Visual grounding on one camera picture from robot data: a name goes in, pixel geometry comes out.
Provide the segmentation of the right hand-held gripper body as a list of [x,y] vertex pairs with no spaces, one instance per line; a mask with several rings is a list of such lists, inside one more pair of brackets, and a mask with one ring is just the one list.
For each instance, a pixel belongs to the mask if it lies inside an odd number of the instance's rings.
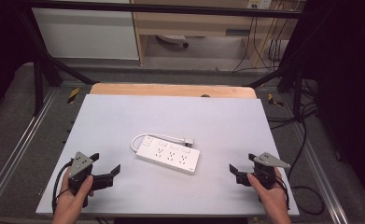
[[275,167],[290,168],[290,165],[268,152],[264,152],[255,158],[253,175],[263,187],[270,189],[276,182]]

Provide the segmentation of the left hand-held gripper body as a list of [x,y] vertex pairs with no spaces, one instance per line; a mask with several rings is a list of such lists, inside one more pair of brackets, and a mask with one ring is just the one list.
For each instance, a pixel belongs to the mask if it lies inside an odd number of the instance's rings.
[[91,176],[92,164],[93,159],[81,152],[77,152],[73,158],[68,175],[68,188],[74,196],[81,192],[85,181]]

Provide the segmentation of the person's right hand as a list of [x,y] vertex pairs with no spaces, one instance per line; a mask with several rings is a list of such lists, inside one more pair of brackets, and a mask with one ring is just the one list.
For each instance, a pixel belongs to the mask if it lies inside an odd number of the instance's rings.
[[259,194],[269,223],[291,224],[286,195],[282,187],[275,184],[271,189],[266,189],[252,174],[248,174],[247,178],[253,189]]

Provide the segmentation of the person's left hand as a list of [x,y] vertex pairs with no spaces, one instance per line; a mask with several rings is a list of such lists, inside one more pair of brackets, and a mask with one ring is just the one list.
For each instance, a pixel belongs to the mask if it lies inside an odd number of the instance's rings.
[[62,194],[58,198],[52,224],[75,224],[82,211],[86,197],[92,195],[91,186],[93,177],[91,175],[87,176],[79,191],[73,194],[68,189],[69,171],[70,169],[67,169],[63,175],[63,182],[60,189]]

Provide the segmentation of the yellow black tape marker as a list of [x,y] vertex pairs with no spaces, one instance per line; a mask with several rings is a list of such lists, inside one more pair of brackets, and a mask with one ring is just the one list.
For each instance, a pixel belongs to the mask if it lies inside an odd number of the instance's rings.
[[68,97],[68,100],[67,100],[67,103],[68,103],[68,104],[72,104],[72,103],[75,101],[75,99],[76,99],[76,97],[77,97],[78,92],[79,92],[79,88],[74,88],[74,89],[71,91],[71,93],[70,93],[70,95],[69,95],[69,97]]
[[284,106],[282,102],[276,101],[271,93],[268,93],[268,103],[270,105]]

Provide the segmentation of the white power strip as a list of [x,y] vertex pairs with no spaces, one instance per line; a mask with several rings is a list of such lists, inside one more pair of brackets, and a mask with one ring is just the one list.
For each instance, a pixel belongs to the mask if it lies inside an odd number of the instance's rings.
[[136,150],[136,156],[141,160],[193,175],[200,151],[146,135]]

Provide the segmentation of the wooden board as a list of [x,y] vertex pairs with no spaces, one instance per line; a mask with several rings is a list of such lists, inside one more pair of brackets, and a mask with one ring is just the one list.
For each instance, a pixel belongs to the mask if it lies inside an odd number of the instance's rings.
[[257,94],[252,88],[220,85],[97,83],[92,86],[90,94],[189,97],[205,95],[212,98],[257,98]]

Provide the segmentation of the white cabinet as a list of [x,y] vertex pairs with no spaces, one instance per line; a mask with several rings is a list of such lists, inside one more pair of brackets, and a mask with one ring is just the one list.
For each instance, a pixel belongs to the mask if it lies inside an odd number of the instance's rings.
[[137,60],[131,12],[34,8],[48,52],[62,59]]

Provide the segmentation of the white device under desk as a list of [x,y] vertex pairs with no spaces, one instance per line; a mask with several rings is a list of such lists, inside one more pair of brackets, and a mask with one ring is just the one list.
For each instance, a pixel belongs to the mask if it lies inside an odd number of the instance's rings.
[[181,45],[183,48],[189,46],[186,37],[183,35],[158,35],[158,38],[168,43]]

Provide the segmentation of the light wooden desk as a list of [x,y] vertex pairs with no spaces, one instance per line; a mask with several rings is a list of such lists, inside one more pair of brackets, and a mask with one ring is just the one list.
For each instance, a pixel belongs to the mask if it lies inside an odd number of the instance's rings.
[[[131,0],[133,4],[247,8],[248,0]],[[293,0],[272,0],[268,9],[291,11]],[[133,14],[135,31],[139,35],[186,35],[241,37],[248,48],[251,65],[264,65],[265,50],[271,40],[289,40],[295,19],[223,17],[187,14]]]

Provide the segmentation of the aluminium floor rail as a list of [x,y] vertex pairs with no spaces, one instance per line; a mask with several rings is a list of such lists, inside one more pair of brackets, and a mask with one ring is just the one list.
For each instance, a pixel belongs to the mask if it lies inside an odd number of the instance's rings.
[[321,162],[317,158],[314,148],[307,136],[307,132],[304,129],[302,123],[295,123],[293,125],[299,140],[302,142],[302,154],[306,159],[306,163],[311,172],[311,176],[314,178],[319,192],[322,196],[324,204],[326,205],[330,217],[334,224],[349,224],[349,220],[346,213],[338,200],[338,197],[330,183]]
[[6,164],[3,166],[3,169],[0,172],[0,197],[5,190],[9,179],[12,177],[18,164],[20,163],[23,154],[25,153],[33,137],[35,136],[35,133],[40,126],[43,118],[49,111],[57,90],[57,88],[49,89],[44,99],[44,105],[39,110],[39,112],[30,120],[30,123],[25,129],[22,137],[19,139],[17,145],[13,148],[11,155],[8,157]]

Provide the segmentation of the white wall socket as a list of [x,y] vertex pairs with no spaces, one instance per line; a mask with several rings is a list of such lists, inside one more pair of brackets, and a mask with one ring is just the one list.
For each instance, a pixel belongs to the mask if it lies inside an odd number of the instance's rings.
[[248,0],[246,7],[252,9],[268,9],[272,0]]

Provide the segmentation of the black metal frame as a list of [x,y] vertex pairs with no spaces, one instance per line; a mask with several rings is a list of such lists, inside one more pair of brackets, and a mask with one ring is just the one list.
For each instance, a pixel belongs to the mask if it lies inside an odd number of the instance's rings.
[[91,80],[88,77],[84,77],[79,72],[55,59],[48,53],[39,29],[34,27],[35,22],[27,16],[27,11],[32,8],[276,19],[311,19],[317,16],[315,11],[292,12],[270,9],[238,9],[230,7],[194,7],[51,0],[17,0],[12,4],[12,6],[19,18],[22,29],[27,35],[27,39],[29,40],[29,44],[32,48],[32,53],[35,55],[35,65],[42,64],[45,66],[44,75],[49,84],[53,86],[60,86],[63,82],[59,73],[56,71],[56,68],[61,69],[68,75],[82,81],[85,84],[96,84],[96,81]]

